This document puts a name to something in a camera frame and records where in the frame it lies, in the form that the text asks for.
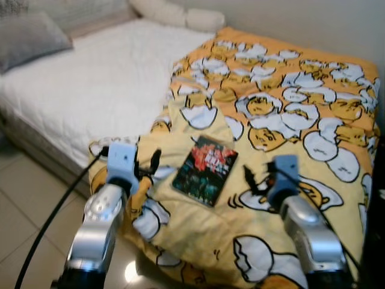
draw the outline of gray pillow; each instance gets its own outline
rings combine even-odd
[[[28,0],[0,0],[0,18],[28,10]]]
[[[70,39],[45,13],[0,19],[0,73],[71,48]]]

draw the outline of tile floor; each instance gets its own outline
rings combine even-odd
[[[66,190],[66,185],[10,144],[0,146],[0,289],[14,287],[19,270],[42,224]],[[63,271],[67,251],[81,224],[85,199],[72,193],[40,243],[22,288],[50,288]],[[135,261],[138,276],[126,280]],[[106,289],[184,288],[169,280],[127,241],[117,245]]]

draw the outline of cartoon egg character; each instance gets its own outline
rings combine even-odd
[[[159,255],[156,257],[156,265],[160,267],[176,267],[182,261],[176,258],[173,254],[166,250],[160,250]]]
[[[251,80],[256,82],[257,87],[260,91],[264,92],[280,87],[282,79],[283,77],[281,75],[254,75]]]
[[[213,43],[211,47],[213,55],[223,55],[226,58],[233,57],[237,52],[236,45],[231,41],[219,40]]]
[[[318,60],[301,60],[300,68],[305,74],[311,74],[315,80],[324,79],[328,77],[325,72],[328,67],[327,63]]]
[[[265,55],[266,52],[267,49],[260,44],[248,45],[241,43],[238,45],[235,61],[245,66],[254,66],[260,62],[260,56]]]
[[[242,235],[233,239],[235,265],[246,282],[261,282],[269,275],[280,275],[307,288],[306,277],[296,256],[275,253],[261,238]]]
[[[327,105],[336,100],[336,92],[328,87],[289,87],[284,90],[283,98],[289,102]]]
[[[230,87],[223,87],[221,89],[214,90],[212,98],[218,102],[233,102],[236,100],[235,91]]]
[[[330,63],[329,67],[335,68],[330,72],[333,81],[344,86],[357,87],[357,81],[364,77],[363,69],[358,64]]]
[[[186,72],[189,68],[189,62],[188,58],[182,58],[179,60],[177,63],[175,63],[174,68],[173,68],[173,76],[179,76],[182,73]]]
[[[319,118],[315,105],[288,104],[282,114],[282,121],[293,130],[309,129]]]
[[[248,119],[254,119],[256,116],[279,113],[282,101],[265,92],[253,93],[239,98],[235,102],[235,108]]]
[[[225,116],[224,119],[233,133],[234,140],[239,140],[242,137],[244,130],[242,122],[229,116]]]
[[[362,98],[351,93],[337,93],[337,99],[330,104],[330,109],[336,117],[351,122],[361,117]]]
[[[275,67],[262,67],[262,66],[254,66],[251,70],[251,78],[255,76],[270,76],[276,71]]]
[[[261,116],[250,121],[248,139],[256,150],[272,151],[286,141],[296,142],[300,139],[300,130],[288,127],[279,114]]]
[[[343,204],[343,200],[339,194],[323,183],[314,179],[305,178],[303,176],[300,176],[299,180],[300,194],[306,194],[308,197],[311,197],[321,211],[325,211],[331,207],[339,207]],[[260,184],[258,184],[258,189],[265,190],[268,187],[266,182],[267,180],[264,179]],[[242,193],[239,196],[239,201],[247,208],[253,210],[276,213],[276,211],[267,202],[267,198],[265,196],[254,195],[250,190]]]
[[[367,87],[367,92],[368,92],[368,95],[371,97],[371,98],[374,98],[374,99],[377,99],[378,98],[378,94],[380,92],[380,85],[381,85],[381,81],[379,78],[376,78],[374,80],[374,83],[371,83],[370,81],[368,81],[367,79],[365,81],[361,81],[359,79],[359,84],[360,85],[363,85],[363,86],[366,86]]]
[[[201,285],[206,283],[206,277],[203,270],[200,270],[189,263],[183,266],[180,277],[183,283]]]
[[[201,71],[208,81],[220,82],[227,78],[230,73],[226,62],[216,58],[204,57],[198,59],[191,64],[191,68]]]
[[[168,116],[157,117],[152,125],[151,132],[170,132],[171,120]]]
[[[321,119],[318,123],[319,131],[310,132],[305,136],[304,148],[314,160],[325,161],[341,181],[353,182],[358,177],[360,164],[352,152],[338,147],[340,140],[337,129],[342,125],[340,119]]]
[[[360,90],[361,104],[365,109],[365,113],[368,114],[369,117],[374,118],[375,109],[378,104],[378,99],[373,98],[371,95],[371,88]]]
[[[167,225],[169,221],[170,213],[159,202],[148,198],[141,215],[132,222],[132,226],[145,240],[150,241],[159,232],[161,225]]]
[[[361,147],[367,147],[369,144],[364,129],[348,125],[341,125],[336,128],[336,139]]]
[[[323,80],[315,79],[311,73],[292,72],[285,75],[282,87],[319,87],[324,84]]]
[[[222,87],[250,83],[251,73],[245,69],[231,70],[229,77],[222,82]]]
[[[274,68],[279,69],[287,65],[287,60],[295,59],[300,54],[293,50],[281,50],[278,54],[272,55],[261,55],[260,62],[263,68]]]
[[[182,86],[178,95],[186,95],[185,106],[180,109],[180,113],[190,126],[205,129],[213,124],[218,108],[213,107],[212,96],[208,92]]]
[[[206,79],[205,74],[201,70],[192,70],[189,72],[189,75],[187,76],[188,80],[194,81],[200,86],[202,86],[204,89],[209,88],[209,81]]]

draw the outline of white pillow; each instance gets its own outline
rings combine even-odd
[[[130,0],[130,3],[143,17],[167,25],[217,32],[226,23],[224,15],[220,12],[189,9],[186,13],[181,5],[167,0]]]
[[[130,0],[130,4],[145,18],[153,19],[166,0]]]
[[[192,8],[187,12],[186,22],[187,27],[194,30],[217,32],[225,26],[226,19],[224,14],[217,11]]]
[[[145,18],[159,23],[186,26],[185,9],[166,0],[130,0],[131,5]]]
[[[186,11],[177,4],[166,2],[156,13],[154,20],[178,27],[186,26]]]

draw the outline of beige floor tile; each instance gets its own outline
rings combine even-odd
[[[11,289],[14,287],[16,280],[13,279],[0,265],[0,289]]]
[[[23,157],[0,170],[0,189],[41,227],[67,186],[28,157]],[[70,195],[64,205],[75,196]]]
[[[1,263],[1,266],[11,278],[16,280],[19,276],[22,264],[36,236],[37,234],[34,234],[30,237],[20,248]],[[65,257],[59,250],[53,247],[46,238],[43,238],[29,265],[22,288],[50,288],[52,280],[62,274],[64,262]]]
[[[147,277],[138,276],[127,285],[126,289],[168,289],[168,287],[159,285]]]
[[[77,197],[57,214],[46,232],[47,238],[65,255],[82,223],[84,205],[85,199]]]
[[[13,147],[11,144],[0,146],[0,170],[21,157],[23,157],[23,153]]]
[[[138,249],[128,241],[117,239],[114,255],[105,282],[105,289],[125,288],[125,271],[128,264],[135,261]]]
[[[36,227],[0,191],[0,262],[35,231]]]

